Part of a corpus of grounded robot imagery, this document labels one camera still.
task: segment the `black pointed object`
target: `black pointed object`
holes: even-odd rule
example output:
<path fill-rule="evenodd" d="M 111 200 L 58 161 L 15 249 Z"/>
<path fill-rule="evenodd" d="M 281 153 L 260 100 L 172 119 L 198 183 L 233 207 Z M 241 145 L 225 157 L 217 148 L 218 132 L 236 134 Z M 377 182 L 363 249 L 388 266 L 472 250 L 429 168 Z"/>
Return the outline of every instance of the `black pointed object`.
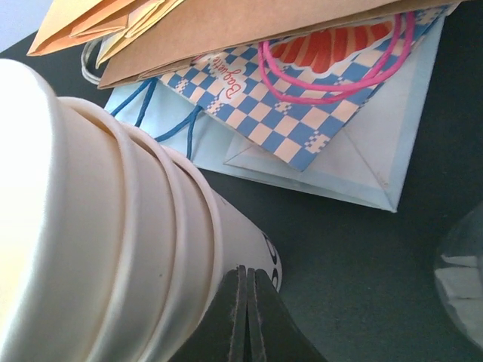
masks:
<path fill-rule="evenodd" d="M 195 332 L 170 362 L 327 362 L 299 331 L 264 270 L 223 279 Z"/>

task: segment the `bag handle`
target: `bag handle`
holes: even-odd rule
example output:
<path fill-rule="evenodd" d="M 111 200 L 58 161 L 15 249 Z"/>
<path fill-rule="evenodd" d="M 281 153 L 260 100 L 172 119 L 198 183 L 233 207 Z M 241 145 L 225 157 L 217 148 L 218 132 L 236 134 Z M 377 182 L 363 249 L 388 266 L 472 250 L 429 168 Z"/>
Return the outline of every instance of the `bag handle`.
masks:
<path fill-rule="evenodd" d="M 406 61 L 409 53 L 411 52 L 411 45 L 414 40 L 415 27 L 416 27 L 416 17 L 414 16 L 414 12 L 406 13 L 406 36 L 405 36 L 405 42 L 403 45 L 402 53 L 399 56 L 398 60 L 389 69 L 378 74 L 380 70 L 386 65 L 400 36 L 401 15 L 400 14 L 395 15 L 395 28 L 394 28 L 394 33 L 393 33 L 391 42 L 389 44 L 389 47 L 384 52 L 383 56 L 379 59 L 376 66 L 374 66 L 374 68 L 371 69 L 369 73 L 361 81 L 357 81 L 356 83 L 342 84 L 342 85 L 317 85 L 317 84 L 306 83 L 304 81 L 301 81 L 300 79 L 290 77 L 289 75 L 284 74 L 280 70 L 280 68 L 278 68 L 276 61 L 270 52 L 269 42 L 267 41 L 263 41 L 258 45 L 258 60 L 259 60 L 260 75 L 263 83 L 281 101 L 289 102 L 289 103 L 307 104 L 307 105 L 320 105 L 320 104 L 334 103 L 355 94 L 356 92 L 360 91 L 363 88 L 382 83 L 388 78 L 390 78 L 391 76 L 393 76 L 401 68 L 404 61 Z M 273 84 L 268 79 L 268 76 L 265 70 L 265 61 L 268 63 L 269 69 L 275 75 L 277 75 L 279 78 L 287 81 L 290 84 L 296 85 L 298 87 L 303 87 L 311 91 L 342 92 L 342 93 L 328 98 L 294 97 L 294 96 L 282 94 L 275 89 Z"/>

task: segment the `blue string handle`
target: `blue string handle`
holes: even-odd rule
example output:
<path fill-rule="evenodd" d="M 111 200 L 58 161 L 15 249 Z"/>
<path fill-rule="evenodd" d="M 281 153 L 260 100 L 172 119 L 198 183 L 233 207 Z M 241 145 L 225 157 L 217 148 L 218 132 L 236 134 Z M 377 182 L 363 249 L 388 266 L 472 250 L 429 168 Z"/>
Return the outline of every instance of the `blue string handle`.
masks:
<path fill-rule="evenodd" d="M 141 85 L 128 97 L 126 98 L 119 106 L 117 106 L 112 112 L 112 116 L 116 116 L 124 107 L 126 107 L 130 102 L 133 101 L 134 98 L 137 97 L 144 89 L 148 88 L 146 95 L 144 96 L 143 103 L 141 104 L 141 108 L 139 114 L 137 116 L 136 123 L 134 124 L 135 127 L 140 127 L 143 123 L 144 116 L 146 115 L 146 110 L 151 103 L 152 95 L 154 94 L 156 85 L 158 84 L 157 78 L 146 79 L 141 83 Z M 186 145 L 186 157 L 191 160 L 192 157 L 192 144 L 193 144 L 193 131 L 195 130 L 195 122 L 199 115 L 199 113 L 203 110 L 202 107 L 196 106 L 188 116 L 183 119 L 180 123 L 176 126 L 171 128 L 168 132 L 162 134 L 155 138 L 157 142 L 162 142 L 165 140 L 169 140 L 171 137 L 179 133 L 185 126 L 188 125 L 188 140 Z"/>

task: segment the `stack of cups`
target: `stack of cups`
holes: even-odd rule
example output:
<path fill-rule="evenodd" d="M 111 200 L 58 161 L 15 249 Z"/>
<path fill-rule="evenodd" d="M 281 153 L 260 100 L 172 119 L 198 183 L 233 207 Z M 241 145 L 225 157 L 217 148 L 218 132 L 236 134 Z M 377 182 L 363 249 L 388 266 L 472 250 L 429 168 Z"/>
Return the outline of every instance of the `stack of cups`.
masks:
<path fill-rule="evenodd" d="M 19 63 L 0 75 L 0 362 L 165 361 L 229 270 L 279 289 L 268 238 L 184 156 Z"/>

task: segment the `white background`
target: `white background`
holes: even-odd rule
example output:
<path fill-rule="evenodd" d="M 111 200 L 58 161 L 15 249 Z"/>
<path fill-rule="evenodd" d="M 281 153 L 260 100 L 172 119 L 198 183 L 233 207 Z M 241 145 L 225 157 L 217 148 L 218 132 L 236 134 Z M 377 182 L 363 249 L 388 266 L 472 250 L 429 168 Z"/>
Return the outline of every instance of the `white background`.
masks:
<path fill-rule="evenodd" d="M 51 2 L 52 0 L 0 0 L 0 51 L 36 31 Z"/>

